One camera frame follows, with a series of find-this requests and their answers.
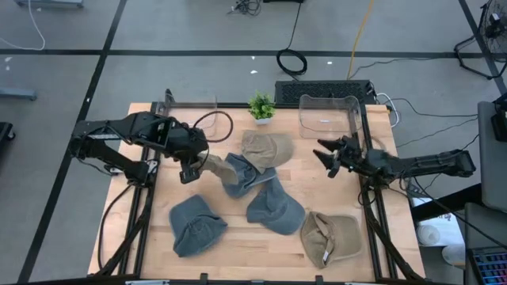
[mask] white cable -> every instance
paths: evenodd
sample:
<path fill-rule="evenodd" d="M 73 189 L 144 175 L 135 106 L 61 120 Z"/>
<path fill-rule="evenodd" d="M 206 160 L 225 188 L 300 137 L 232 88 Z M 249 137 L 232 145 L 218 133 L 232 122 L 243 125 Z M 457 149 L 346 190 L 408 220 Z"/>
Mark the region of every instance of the white cable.
<path fill-rule="evenodd" d="M 39 27 L 37 26 L 37 23 L 35 22 L 35 19 L 33 18 L 33 14 L 32 14 L 32 0 L 28 0 L 28 2 L 29 2 L 30 18 L 32 18 L 33 26 L 35 27 L 35 29 L 39 33 L 40 38 L 42 39 L 42 47 L 41 48 L 36 48 L 36 47 L 20 47 L 20 46 L 17 46 L 16 44 L 11 44 L 10 42 L 8 42 L 7 40 L 5 40 L 5 39 L 3 39 L 1 37 L 0 37 L 0 41 L 4 42 L 5 44 L 7 44 L 7 45 L 9 45 L 9 46 L 11 46 L 13 48 L 18 48 L 18 49 L 25 50 L 25 51 L 42 51 L 46 47 L 46 39 L 44 39 L 44 36 L 42 36 L 42 33 L 40 32 Z"/>
<path fill-rule="evenodd" d="M 395 104 L 393 103 L 393 101 L 391 100 L 391 98 L 387 94 L 377 93 L 377 96 L 379 96 L 379 95 L 385 96 L 385 98 L 387 98 L 389 100 L 389 103 L 391 104 L 391 107 L 393 108 L 393 112 L 395 112 L 395 115 L 396 115 L 396 123 L 391 125 L 391 127 L 396 127 L 396 125 L 399 123 L 399 116 L 398 116 L 398 111 L 396 111 Z"/>

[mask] white flower pot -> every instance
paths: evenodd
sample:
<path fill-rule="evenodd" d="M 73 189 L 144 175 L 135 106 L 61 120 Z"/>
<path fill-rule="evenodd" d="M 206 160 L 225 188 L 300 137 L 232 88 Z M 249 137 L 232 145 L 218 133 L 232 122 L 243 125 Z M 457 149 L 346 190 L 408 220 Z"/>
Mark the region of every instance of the white flower pot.
<path fill-rule="evenodd" d="M 258 125 L 262 125 L 262 124 L 269 124 L 271 123 L 271 118 L 265 118 L 265 119 L 259 119 L 259 120 L 255 120 L 255 124 L 258 126 Z"/>

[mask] hat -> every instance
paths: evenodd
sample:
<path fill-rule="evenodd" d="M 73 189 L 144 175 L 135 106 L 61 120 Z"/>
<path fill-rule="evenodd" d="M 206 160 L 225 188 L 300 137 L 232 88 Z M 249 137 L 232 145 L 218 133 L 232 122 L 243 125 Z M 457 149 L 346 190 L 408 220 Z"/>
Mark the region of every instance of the hat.
<path fill-rule="evenodd" d="M 226 184 L 222 181 L 225 192 L 232 198 L 243 197 L 253 186 L 276 176 L 274 168 L 267 169 L 263 174 L 260 174 L 242 155 L 228 154 L 225 157 L 225 162 L 232 165 L 238 176 L 237 184 Z"/>
<path fill-rule="evenodd" d="M 209 170 L 225 184 L 238 183 L 238 174 L 236 174 L 236 170 L 234 170 L 234 167 L 229 162 L 223 161 L 222 158 L 213 154 L 200 153 L 197 157 L 199 161 L 191 166 L 196 169 L 199 168 L 200 173 L 204 170 Z"/>
<path fill-rule="evenodd" d="M 227 223 L 213 214 L 199 195 L 174 206 L 169 212 L 174 234 L 173 250 L 179 257 L 190 257 L 214 245 Z"/>
<path fill-rule="evenodd" d="M 278 234 L 292 234 L 304 220 L 304 208 L 290 197 L 278 177 L 265 182 L 246 209 L 248 222 L 259 222 Z"/>
<path fill-rule="evenodd" d="M 326 216 L 310 212 L 301 229 L 301 242 L 318 268 L 334 260 L 354 257 L 362 248 L 357 219 L 350 215 Z"/>
<path fill-rule="evenodd" d="M 242 153 L 260 173 L 267 168 L 288 162 L 293 152 L 294 146 L 290 135 L 266 135 L 256 131 L 243 133 Z"/>

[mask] beige baseball cap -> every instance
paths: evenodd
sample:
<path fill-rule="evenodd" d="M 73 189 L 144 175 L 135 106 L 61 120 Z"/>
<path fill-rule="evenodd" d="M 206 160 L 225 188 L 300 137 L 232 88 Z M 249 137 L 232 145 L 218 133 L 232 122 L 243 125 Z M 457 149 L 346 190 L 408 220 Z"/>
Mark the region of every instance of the beige baseball cap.
<path fill-rule="evenodd" d="M 290 135 L 262 134 L 251 130 L 243 133 L 242 154 L 259 173 L 288 162 L 293 152 Z"/>
<path fill-rule="evenodd" d="M 301 229 L 301 242 L 308 258 L 321 269 L 335 260 L 354 257 L 362 249 L 359 223 L 351 215 L 310 212 Z"/>

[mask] black keyboard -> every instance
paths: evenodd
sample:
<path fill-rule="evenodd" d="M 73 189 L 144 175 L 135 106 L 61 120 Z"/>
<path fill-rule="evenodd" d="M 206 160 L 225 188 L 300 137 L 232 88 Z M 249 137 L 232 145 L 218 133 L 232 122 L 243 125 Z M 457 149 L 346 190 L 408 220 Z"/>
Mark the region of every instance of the black keyboard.
<path fill-rule="evenodd" d="M 482 284 L 507 284 L 507 251 L 501 247 L 468 249 L 474 274 Z"/>
<path fill-rule="evenodd" d="M 354 96 L 359 102 L 375 104 L 375 90 L 368 80 L 286 81 L 276 82 L 277 103 L 298 104 L 307 94 L 317 98 L 344 98 Z"/>

